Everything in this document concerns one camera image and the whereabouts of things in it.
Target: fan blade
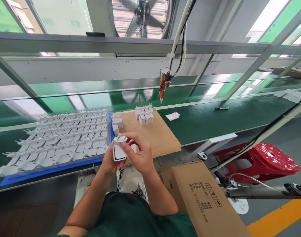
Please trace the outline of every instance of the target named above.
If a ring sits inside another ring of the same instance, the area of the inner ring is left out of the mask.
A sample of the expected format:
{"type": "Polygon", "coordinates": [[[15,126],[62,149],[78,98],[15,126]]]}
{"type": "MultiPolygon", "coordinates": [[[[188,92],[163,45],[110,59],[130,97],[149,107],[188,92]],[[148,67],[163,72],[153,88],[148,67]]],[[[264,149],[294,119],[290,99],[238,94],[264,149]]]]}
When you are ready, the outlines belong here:
{"type": "Polygon", "coordinates": [[[130,12],[135,13],[135,10],[137,8],[137,5],[132,3],[130,0],[119,0],[120,3],[123,4],[124,7],[126,7],[130,12]]]}
{"type": "Polygon", "coordinates": [[[157,0],[149,0],[148,1],[149,8],[152,9],[156,2],[157,2],[157,0]]]}
{"type": "Polygon", "coordinates": [[[152,26],[152,27],[160,27],[162,29],[164,28],[164,25],[151,15],[149,16],[147,25],[152,26]]]}
{"type": "Polygon", "coordinates": [[[147,38],[147,26],[144,27],[143,38],[147,38]]]}
{"type": "Polygon", "coordinates": [[[132,36],[132,34],[134,34],[134,32],[136,31],[137,27],[138,27],[138,25],[137,25],[137,16],[135,14],[133,19],[132,19],[132,22],[131,22],[130,26],[127,29],[125,37],[130,38],[132,36]]]}

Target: cardboard box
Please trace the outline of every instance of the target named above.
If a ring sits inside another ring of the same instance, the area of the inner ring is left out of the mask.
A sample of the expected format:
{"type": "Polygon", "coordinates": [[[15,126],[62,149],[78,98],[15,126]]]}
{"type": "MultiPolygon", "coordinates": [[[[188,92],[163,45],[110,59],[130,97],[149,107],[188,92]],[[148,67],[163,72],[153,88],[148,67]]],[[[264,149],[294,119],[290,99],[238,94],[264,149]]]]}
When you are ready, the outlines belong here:
{"type": "MultiPolygon", "coordinates": [[[[277,67],[275,68],[272,72],[274,74],[280,74],[286,69],[286,67],[277,67]]],[[[301,69],[290,69],[285,73],[285,76],[290,76],[290,77],[296,77],[296,78],[301,78],[301,69]]]]}
{"type": "Polygon", "coordinates": [[[164,185],[186,212],[199,237],[251,236],[203,162],[162,171],[164,185]]]}

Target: hand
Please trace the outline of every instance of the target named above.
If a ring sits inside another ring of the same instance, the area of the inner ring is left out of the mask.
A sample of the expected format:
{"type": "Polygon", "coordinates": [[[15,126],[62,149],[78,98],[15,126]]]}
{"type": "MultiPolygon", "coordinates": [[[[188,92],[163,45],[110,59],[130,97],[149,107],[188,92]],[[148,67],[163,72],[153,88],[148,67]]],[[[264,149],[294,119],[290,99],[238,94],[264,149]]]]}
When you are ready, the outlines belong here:
{"type": "Polygon", "coordinates": [[[117,170],[122,168],[125,164],[126,160],[122,161],[114,161],[113,159],[113,142],[111,142],[108,150],[106,151],[101,167],[99,171],[101,171],[104,175],[110,176],[115,174],[117,170]]]}
{"type": "Polygon", "coordinates": [[[126,143],[122,142],[120,146],[131,159],[135,169],[143,176],[153,174],[154,172],[156,173],[150,143],[134,132],[124,133],[120,136],[126,136],[128,138],[126,143]],[[139,151],[137,153],[131,148],[132,144],[138,146],[139,151]]]}

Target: patterned pants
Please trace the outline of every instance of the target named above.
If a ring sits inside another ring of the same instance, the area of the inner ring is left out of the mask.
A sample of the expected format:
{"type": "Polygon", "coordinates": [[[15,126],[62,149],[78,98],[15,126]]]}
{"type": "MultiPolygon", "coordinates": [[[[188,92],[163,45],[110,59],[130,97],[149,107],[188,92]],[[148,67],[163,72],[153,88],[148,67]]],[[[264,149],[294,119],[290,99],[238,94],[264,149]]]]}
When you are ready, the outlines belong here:
{"type": "MultiPolygon", "coordinates": [[[[75,193],[74,208],[89,189],[94,177],[95,170],[83,171],[79,174],[77,189],[75,193]]],[[[139,196],[148,202],[148,196],[144,184],[143,177],[132,165],[116,171],[117,192],[131,193],[139,196]]]]}

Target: blue tray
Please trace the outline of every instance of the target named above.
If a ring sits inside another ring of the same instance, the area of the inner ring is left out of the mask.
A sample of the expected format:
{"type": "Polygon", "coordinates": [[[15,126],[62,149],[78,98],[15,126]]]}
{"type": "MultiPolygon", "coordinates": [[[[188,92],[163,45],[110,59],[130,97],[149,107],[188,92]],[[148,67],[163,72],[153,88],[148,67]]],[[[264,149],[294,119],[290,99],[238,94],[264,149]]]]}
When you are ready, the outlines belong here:
{"type": "MultiPolygon", "coordinates": [[[[110,123],[110,128],[111,128],[111,140],[114,139],[113,126],[112,126],[112,122],[111,122],[111,115],[112,114],[113,113],[108,113],[109,123],[110,123]]],[[[5,185],[9,185],[9,184],[14,184],[14,183],[17,183],[17,182],[21,182],[21,181],[24,181],[24,180],[28,180],[28,179],[31,179],[31,178],[36,178],[36,177],[43,176],[43,175],[46,175],[46,174],[55,173],[55,172],[58,172],[58,171],[78,167],[78,166],[83,166],[83,165],[88,165],[88,164],[92,164],[92,163],[96,163],[96,162],[101,162],[102,160],[103,160],[103,158],[99,157],[97,159],[82,161],[82,162],[79,162],[79,163],[74,163],[74,164],[70,164],[70,165],[66,165],[66,166],[62,166],[62,167],[57,167],[57,168],[52,168],[52,169],[48,169],[48,170],[44,170],[44,171],[40,171],[40,172],[36,172],[36,173],[27,174],[27,175],[24,175],[24,176],[5,177],[2,180],[2,182],[0,184],[0,187],[5,186],[5,185]]]]}

